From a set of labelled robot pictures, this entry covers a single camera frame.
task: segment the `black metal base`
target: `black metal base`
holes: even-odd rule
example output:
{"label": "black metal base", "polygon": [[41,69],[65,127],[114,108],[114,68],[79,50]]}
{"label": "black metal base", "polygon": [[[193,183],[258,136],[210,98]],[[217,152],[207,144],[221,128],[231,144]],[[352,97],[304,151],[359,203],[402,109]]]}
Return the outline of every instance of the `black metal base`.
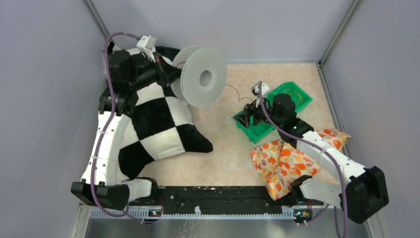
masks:
{"label": "black metal base", "polygon": [[[161,206],[165,214],[281,214],[281,206],[307,205],[292,201],[289,195],[273,201],[265,186],[167,186],[159,187],[150,197],[130,202],[132,206]],[[313,205],[322,205],[313,201]]]}

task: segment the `spool hole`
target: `spool hole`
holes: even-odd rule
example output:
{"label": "spool hole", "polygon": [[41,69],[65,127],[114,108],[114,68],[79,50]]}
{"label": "spool hole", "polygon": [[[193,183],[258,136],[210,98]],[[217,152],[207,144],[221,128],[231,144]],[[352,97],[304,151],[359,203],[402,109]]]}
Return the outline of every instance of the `spool hole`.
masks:
{"label": "spool hole", "polygon": [[208,70],[205,70],[201,73],[200,75],[200,84],[203,87],[206,87],[210,84],[211,82],[211,73]]}

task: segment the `orange floral cloth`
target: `orange floral cloth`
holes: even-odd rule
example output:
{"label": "orange floral cloth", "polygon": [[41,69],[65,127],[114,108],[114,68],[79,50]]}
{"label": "orange floral cloth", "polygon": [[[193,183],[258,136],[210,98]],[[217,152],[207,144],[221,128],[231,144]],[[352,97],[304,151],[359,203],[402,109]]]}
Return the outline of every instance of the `orange floral cloth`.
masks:
{"label": "orange floral cloth", "polygon": [[[350,135],[342,130],[324,129],[317,131],[328,142],[341,150]],[[264,181],[273,200],[291,191],[290,184],[302,175],[313,176],[321,166],[311,157],[295,149],[283,140],[267,143],[251,151],[255,169]]]}

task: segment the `white square pattern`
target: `white square pattern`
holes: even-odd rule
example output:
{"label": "white square pattern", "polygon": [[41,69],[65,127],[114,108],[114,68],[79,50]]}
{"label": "white square pattern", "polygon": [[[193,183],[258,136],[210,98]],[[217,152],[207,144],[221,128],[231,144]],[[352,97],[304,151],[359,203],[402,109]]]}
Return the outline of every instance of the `white square pattern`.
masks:
{"label": "white square pattern", "polygon": [[140,140],[140,143],[154,160],[160,160],[185,152],[176,127],[144,138]]}

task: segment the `white connector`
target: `white connector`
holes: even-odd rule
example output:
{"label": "white connector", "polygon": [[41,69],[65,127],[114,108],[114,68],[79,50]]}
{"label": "white connector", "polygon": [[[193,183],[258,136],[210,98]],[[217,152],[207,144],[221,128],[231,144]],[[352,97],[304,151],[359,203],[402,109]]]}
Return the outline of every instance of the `white connector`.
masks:
{"label": "white connector", "polygon": [[153,48],[155,47],[156,38],[153,36],[142,36],[136,47],[147,55],[150,61],[156,62],[153,55]]}
{"label": "white connector", "polygon": [[[260,83],[256,83],[256,85],[254,85],[251,88],[252,93],[255,96],[257,96],[257,101],[256,101],[256,105],[255,105],[256,107],[259,107],[260,106],[260,97],[259,97],[260,90],[258,89],[259,84]],[[269,91],[270,91],[270,88],[268,87],[268,85],[265,84],[265,83],[262,83],[262,85],[261,85],[262,97],[267,96],[267,94],[268,94]]]}

